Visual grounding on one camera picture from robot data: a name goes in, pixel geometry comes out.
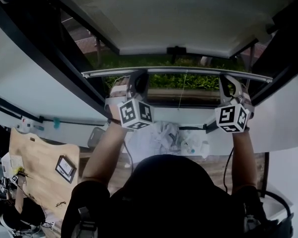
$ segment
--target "string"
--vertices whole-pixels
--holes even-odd
[[[180,101],[179,101],[179,106],[178,106],[178,110],[180,108],[180,103],[181,103],[181,99],[182,99],[182,94],[184,92],[184,85],[185,85],[185,80],[187,78],[187,73],[185,73],[185,76],[184,76],[184,82],[183,82],[183,88],[182,88],[182,92],[181,92],[181,96],[180,96]]]

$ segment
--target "metal rail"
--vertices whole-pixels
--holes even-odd
[[[250,79],[256,81],[262,81],[270,83],[273,81],[273,78],[266,77],[262,75],[256,75],[247,72],[233,71],[226,69],[212,69],[212,68],[199,68],[199,67],[179,67],[179,66],[146,66],[146,67],[127,67],[127,68],[115,68],[115,69],[103,69],[103,70],[94,70],[82,72],[83,77],[92,78],[92,77],[104,77],[104,76],[117,76],[117,75],[126,75],[130,74],[136,70],[145,69],[148,73],[190,73],[190,74],[201,74],[201,75],[221,75],[226,74],[232,77],[238,77],[243,79]]]
[[[19,115],[21,115],[23,117],[27,117],[27,118],[29,118],[31,120],[34,120],[34,121],[37,121],[37,122],[40,122],[40,123],[43,122],[43,117],[36,117],[36,116],[34,116],[34,115],[32,115],[32,114],[30,114],[30,113],[28,113],[28,112],[26,112],[26,111],[18,108],[18,107],[16,107],[15,105],[12,105],[11,103],[9,103],[8,101],[6,101],[6,100],[4,100],[2,98],[0,98],[0,106],[1,107],[4,107],[5,109],[8,109],[8,110],[10,110],[10,111],[12,111],[14,113],[17,113],[17,114],[19,114]],[[20,117],[16,116],[12,112],[8,112],[8,110],[5,110],[5,109],[0,108],[0,111],[4,112],[7,115],[10,115],[12,117],[21,119]]]

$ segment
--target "wooden board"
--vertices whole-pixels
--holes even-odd
[[[51,145],[35,134],[21,134],[13,128],[9,152],[22,156],[25,172],[31,177],[26,179],[27,184],[23,187],[25,193],[63,219],[72,190],[78,182],[79,147],[70,144]],[[66,156],[77,168],[71,184],[55,171],[61,155]],[[61,202],[66,204],[56,207]]]

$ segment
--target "human arm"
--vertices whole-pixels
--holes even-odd
[[[14,207],[18,211],[19,214],[22,213],[23,209],[23,184],[25,182],[25,177],[18,176],[18,188],[16,189],[16,196],[15,196],[15,205]]]
[[[256,188],[257,172],[254,150],[249,132],[233,133],[232,193],[245,186]]]
[[[126,133],[125,128],[110,123],[86,164],[82,181],[94,180],[108,185],[115,171]]]

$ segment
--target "cable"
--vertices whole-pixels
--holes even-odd
[[[289,207],[288,203],[283,198],[281,198],[279,195],[276,195],[275,193],[272,193],[270,191],[262,191],[260,189],[258,189],[257,191],[260,192],[260,193],[263,193],[267,196],[270,196],[273,199],[275,199],[276,201],[278,201],[279,203],[281,203],[286,209],[287,217],[291,216],[292,213],[290,211],[290,207]]]
[[[37,228],[39,228],[39,230],[36,233],[31,234],[31,237],[33,237],[34,235],[36,235],[38,232],[41,231],[41,226],[37,226]]]
[[[44,223],[41,224],[41,226],[43,226],[44,228],[48,228],[48,229],[51,230],[51,228],[52,228],[52,223],[44,222]]]
[[[181,99],[182,99],[182,94],[184,92],[184,86],[185,86],[185,80],[187,79],[187,73],[185,73],[185,76],[184,76],[184,81],[183,81],[183,88],[182,88],[182,92],[181,92],[181,95],[180,95],[180,101],[179,101],[179,106],[178,106],[178,110],[180,108],[180,104],[181,104]]]
[[[51,228],[52,228],[52,224],[49,223],[49,222],[46,222],[46,218],[48,217],[48,214],[45,212],[45,210],[43,209],[42,205],[40,205],[40,206],[41,206],[42,211],[43,211],[43,213],[44,213],[44,219],[45,219],[45,222],[44,222],[44,223],[41,223],[41,226],[45,227],[45,226],[44,226],[45,224],[49,224],[49,225],[51,225],[51,226],[50,226],[50,227],[45,227],[45,228],[48,228],[48,229],[51,230]]]
[[[128,154],[128,156],[130,158],[131,173],[133,173],[134,172],[134,161],[133,161],[133,157],[131,157],[131,154],[130,154],[128,148],[127,148],[127,145],[126,145],[126,142],[125,141],[124,141],[124,147],[126,148],[127,154]]]
[[[229,160],[230,160],[230,158],[232,156],[233,150],[234,150],[234,147],[232,148],[232,150],[231,150],[231,152],[229,154],[229,157],[227,159],[227,163],[226,163],[225,170],[224,170],[224,176],[223,176],[223,184],[224,184],[225,192],[226,193],[227,193],[227,185],[225,184],[225,176],[226,176],[226,171],[227,171],[228,163],[229,163]]]

